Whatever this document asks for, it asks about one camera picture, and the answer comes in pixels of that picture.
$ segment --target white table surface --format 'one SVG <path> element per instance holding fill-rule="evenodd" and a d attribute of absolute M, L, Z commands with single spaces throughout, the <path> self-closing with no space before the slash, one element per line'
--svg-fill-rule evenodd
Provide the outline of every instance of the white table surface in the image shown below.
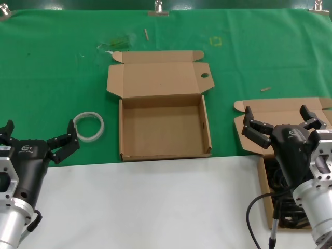
<path fill-rule="evenodd" d="M 257 156 L 49 168 L 43 220 L 20 249 L 255 249 L 245 222 L 261 194 Z M 268 248 L 262 201 L 251 211 Z M 315 249 L 309 232 L 279 232 L 276 248 Z"/>

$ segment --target metal clip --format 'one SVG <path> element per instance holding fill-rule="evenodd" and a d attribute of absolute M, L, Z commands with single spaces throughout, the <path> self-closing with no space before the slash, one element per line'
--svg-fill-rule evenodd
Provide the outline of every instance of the metal clip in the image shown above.
<path fill-rule="evenodd" d="M 149 11 L 149 16 L 169 16 L 168 11 L 162 11 L 162 1 L 156 0 L 155 1 L 155 11 Z"/>
<path fill-rule="evenodd" d="M 8 19 L 9 17 L 12 16 L 12 12 L 8 8 L 7 4 L 0 4 L 0 9 L 3 13 L 3 15 L 0 16 L 0 21 L 4 21 L 4 20 L 6 20 L 6 19 Z"/>
<path fill-rule="evenodd" d="M 315 6 L 313 9 L 309 9 L 309 12 L 311 13 L 316 13 L 316 14 L 321 14 L 321 15 L 329 15 L 330 11 L 328 10 L 323 10 L 323 1 L 322 0 L 315 0 Z"/>

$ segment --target white tape roll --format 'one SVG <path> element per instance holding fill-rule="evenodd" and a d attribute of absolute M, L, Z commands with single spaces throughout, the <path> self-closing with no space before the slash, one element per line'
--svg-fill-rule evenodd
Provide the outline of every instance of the white tape roll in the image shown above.
<path fill-rule="evenodd" d="M 99 131 L 97 132 L 96 135 L 91 136 L 91 137 L 82 136 L 81 134 L 79 134 L 78 129 L 77 129 L 77 122 L 80 119 L 87 118 L 87 117 L 97 118 L 100 121 Z M 102 116 L 100 116 L 98 113 L 94 113 L 94 112 L 80 113 L 74 118 L 73 122 L 74 122 L 74 126 L 75 126 L 75 129 L 76 129 L 76 132 L 77 132 L 77 137 L 80 140 L 82 140 L 83 142 L 86 142 L 86 143 L 90 143 L 90 142 L 93 142 L 93 141 L 97 140 L 104 132 L 104 121 L 103 121 Z"/>

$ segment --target cardboard box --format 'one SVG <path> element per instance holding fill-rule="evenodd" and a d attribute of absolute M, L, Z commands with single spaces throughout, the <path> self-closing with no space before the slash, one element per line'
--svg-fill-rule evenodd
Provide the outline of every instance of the cardboard box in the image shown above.
<path fill-rule="evenodd" d="M 214 87 L 203 51 L 114 52 L 107 91 L 119 106 L 123 161 L 210 156 L 201 93 Z"/>
<path fill-rule="evenodd" d="M 319 119 L 326 122 L 327 129 L 332 129 L 332 110 L 325 110 L 332 107 L 330 98 L 289 98 L 289 99 L 263 99 L 263 100 L 243 100 L 236 101 L 234 108 L 240 112 L 245 111 L 250 106 L 255 120 L 270 123 L 272 125 L 280 124 L 300 124 L 303 119 L 300 114 L 300 108 L 306 105 L 307 108 L 315 112 Z M 237 133 L 240 138 L 243 149 L 262 155 L 258 164 L 258 177 L 262 193 L 269 193 L 271 189 L 268 185 L 268 179 L 265 171 L 264 160 L 274 158 L 272 146 L 263 149 L 244 135 L 242 135 L 244 115 L 234 119 Z M 271 197 L 263 198 L 268 227 L 272 227 L 273 204 Z"/>

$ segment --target green cloth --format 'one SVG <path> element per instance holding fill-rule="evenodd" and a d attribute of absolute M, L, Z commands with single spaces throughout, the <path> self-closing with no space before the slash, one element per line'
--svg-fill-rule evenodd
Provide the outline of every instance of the green cloth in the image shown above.
<path fill-rule="evenodd" d="M 119 98 L 106 92 L 108 66 L 116 62 L 106 50 L 203 50 L 215 82 L 205 94 L 215 157 L 247 154 L 233 124 L 240 115 L 234 101 L 332 90 L 331 21 L 307 10 L 172 11 L 169 17 L 28 10 L 0 22 L 0 34 L 0 126 L 12 119 L 13 137 L 64 134 L 68 121 L 86 111 L 104 119 L 102 137 L 81 142 L 61 165 L 120 161 Z M 97 122 L 83 122 L 83 134 L 98 130 Z"/>

